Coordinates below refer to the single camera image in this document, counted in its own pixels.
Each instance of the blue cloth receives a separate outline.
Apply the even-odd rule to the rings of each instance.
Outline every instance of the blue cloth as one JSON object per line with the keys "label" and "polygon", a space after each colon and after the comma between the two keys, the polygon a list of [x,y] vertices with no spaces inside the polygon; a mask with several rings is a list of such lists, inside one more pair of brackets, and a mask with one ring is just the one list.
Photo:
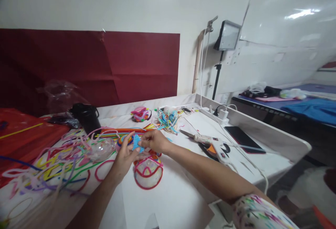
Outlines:
{"label": "blue cloth", "polygon": [[313,99],[280,108],[291,114],[304,115],[317,122],[336,126],[336,101]]}
{"label": "blue cloth", "polygon": [[140,141],[140,137],[138,135],[134,135],[134,137],[133,137],[133,149],[132,150],[135,150],[137,147],[139,147],[140,148],[140,152],[139,153],[142,153],[145,150],[145,148],[144,147],[140,147],[138,145],[139,141]]}

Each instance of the black container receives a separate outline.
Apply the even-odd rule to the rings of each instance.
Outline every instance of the black container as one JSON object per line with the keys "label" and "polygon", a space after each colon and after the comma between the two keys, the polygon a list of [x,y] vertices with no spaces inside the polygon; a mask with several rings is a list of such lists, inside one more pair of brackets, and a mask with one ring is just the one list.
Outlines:
{"label": "black container", "polygon": [[[83,126],[86,134],[88,135],[92,131],[101,128],[98,121],[99,112],[96,107],[92,105],[85,105],[83,103],[76,103],[72,106],[69,112],[79,120]],[[94,132],[94,137],[101,133],[101,129]]]}

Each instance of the patterned sleeve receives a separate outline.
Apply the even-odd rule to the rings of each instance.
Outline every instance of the patterned sleeve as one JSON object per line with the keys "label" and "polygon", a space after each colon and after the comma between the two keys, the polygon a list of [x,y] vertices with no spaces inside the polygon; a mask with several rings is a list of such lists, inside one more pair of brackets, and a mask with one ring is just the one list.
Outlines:
{"label": "patterned sleeve", "polygon": [[299,229],[277,207],[254,194],[234,203],[233,222],[237,229]]}

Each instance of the white desk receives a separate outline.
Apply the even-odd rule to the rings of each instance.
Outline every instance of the white desk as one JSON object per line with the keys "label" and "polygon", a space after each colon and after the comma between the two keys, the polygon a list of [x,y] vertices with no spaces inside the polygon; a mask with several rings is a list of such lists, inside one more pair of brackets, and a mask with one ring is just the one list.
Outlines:
{"label": "white desk", "polygon": [[[200,107],[200,96],[196,94],[176,96],[145,102],[135,102],[116,106],[98,108],[100,113],[100,123],[102,126],[112,128],[145,127],[151,120],[143,123],[135,123],[131,120],[130,112],[138,106],[146,106],[154,110],[155,108],[168,106],[188,106]],[[212,105],[216,108],[219,103],[202,98],[203,107]],[[270,185],[286,173],[295,163],[297,163],[311,149],[310,145],[293,137],[283,131],[275,129],[258,120],[248,117],[233,109],[229,110],[230,124],[239,126],[247,134],[252,136],[261,147],[274,150],[281,155],[249,155],[246,154],[254,164],[256,164],[269,178]],[[223,136],[223,131],[218,123],[210,117],[200,112],[193,113],[186,118],[180,118],[179,127],[195,134],[199,133],[212,137],[219,137],[223,141],[227,139]],[[175,144],[183,146],[195,153],[204,155],[197,143],[190,140],[183,134],[173,135],[165,131],[163,133],[173,140]],[[238,173],[253,184],[264,181],[259,171],[255,169],[235,148],[231,148],[229,153],[232,163],[236,166]],[[159,185],[149,191],[140,189],[133,177],[131,168],[117,187],[113,197],[105,211],[100,228],[145,228],[148,217],[153,213],[159,223],[160,229],[165,228],[204,228],[212,217],[212,211],[207,204],[218,200],[212,193],[206,190],[195,178],[186,172],[180,165],[165,155],[162,155],[163,177]],[[109,171],[112,164],[105,164],[98,171],[98,176],[103,178]],[[91,169],[91,178],[83,193],[90,194],[98,186],[94,177],[95,168]],[[87,177],[87,172],[83,172],[78,178]],[[69,188],[79,189],[82,183],[76,183]],[[49,206],[49,199],[45,198],[48,192],[15,195],[8,200],[12,189],[9,184],[0,189],[0,200],[4,204],[1,209],[1,217],[6,217],[17,203],[33,198],[33,203],[20,216],[11,221],[9,228],[57,228],[62,229],[71,221],[86,200],[85,196],[75,195],[70,198],[70,193],[62,191],[52,210],[52,215],[42,219],[42,215]]]}

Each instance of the red paper backdrop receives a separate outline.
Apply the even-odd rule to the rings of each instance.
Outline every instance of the red paper backdrop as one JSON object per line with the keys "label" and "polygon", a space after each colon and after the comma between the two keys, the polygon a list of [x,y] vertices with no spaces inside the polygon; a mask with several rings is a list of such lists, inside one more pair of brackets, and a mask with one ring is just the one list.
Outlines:
{"label": "red paper backdrop", "polygon": [[0,29],[0,107],[47,114],[37,93],[66,80],[96,107],[177,94],[180,35]]}

